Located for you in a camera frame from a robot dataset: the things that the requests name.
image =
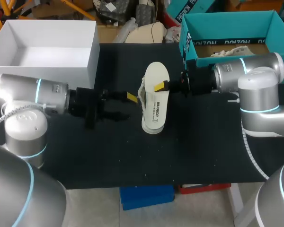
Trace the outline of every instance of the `cable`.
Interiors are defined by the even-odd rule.
[[[152,36],[152,41],[153,41],[153,43],[155,43],[155,40],[153,39],[153,34],[152,34],[152,27],[155,25],[155,23],[153,23],[152,24],[152,26],[151,26],[151,36]]]
[[[257,164],[257,162],[255,161],[254,157],[252,156],[252,153],[250,151],[250,148],[249,148],[249,145],[248,145],[248,142],[247,142],[247,137],[246,137],[246,133],[244,131],[244,128],[243,128],[243,124],[242,124],[242,119],[241,119],[241,127],[242,127],[242,135],[243,135],[243,140],[244,140],[244,144],[245,144],[245,148],[246,148],[246,151],[248,153],[248,156],[252,162],[252,164],[254,164],[255,168],[259,171],[259,173],[266,179],[268,180],[269,179],[269,176],[267,176],[263,170],[259,167],[259,165]]]
[[[9,118],[10,116],[18,113],[19,111],[24,110],[24,109],[28,109],[28,108],[40,109],[41,107],[36,105],[36,104],[27,104],[27,105],[24,105],[24,106],[21,106],[21,107],[17,107],[14,110],[12,110],[11,112],[4,114],[2,117],[0,117],[0,123],[3,122],[5,119]]]

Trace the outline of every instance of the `table leg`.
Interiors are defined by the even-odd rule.
[[[247,227],[251,221],[256,217],[255,213],[255,201],[257,192],[254,193],[248,202],[245,204],[243,210],[235,217],[235,227]]]
[[[227,190],[229,200],[231,202],[231,209],[234,218],[243,210],[243,201],[241,197],[241,193],[239,190],[239,186],[237,183],[232,183],[231,187]]]

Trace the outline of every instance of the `white tiled floor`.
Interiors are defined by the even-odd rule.
[[[69,190],[70,227],[233,227],[227,192],[176,195],[171,203],[123,211],[119,188]]]

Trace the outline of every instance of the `white shoe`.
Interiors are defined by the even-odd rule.
[[[158,134],[164,128],[169,91],[155,92],[155,86],[169,81],[169,73],[160,62],[150,64],[142,78],[138,98],[142,104],[142,128],[149,134]]]

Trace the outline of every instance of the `white cable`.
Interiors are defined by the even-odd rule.
[[[236,100],[236,102],[240,102],[240,97],[239,97],[239,94],[238,92],[231,92],[233,93],[234,95],[236,95],[238,98]],[[246,151],[247,151],[247,154],[252,162],[252,164],[254,164],[255,168],[259,171],[259,173],[266,179],[268,180],[269,179],[269,176],[267,176],[263,170],[259,167],[259,165],[257,164],[257,162],[255,161],[251,151],[250,151],[250,148],[249,148],[249,145],[248,145],[248,142],[247,142],[247,137],[246,137],[246,133],[244,131],[244,128],[243,128],[243,123],[242,123],[242,118],[241,118],[241,128],[242,128],[242,136],[243,136],[243,140],[244,140],[244,144],[245,144],[245,148],[246,148]]]
[[[40,109],[41,107],[36,105],[36,104],[27,104],[21,107],[16,107],[14,110],[12,110],[11,112],[4,114],[2,117],[0,117],[0,123],[3,122],[5,119],[9,118],[10,116],[18,113],[19,111],[23,110],[23,109],[28,109],[28,108],[36,108],[36,109]]]

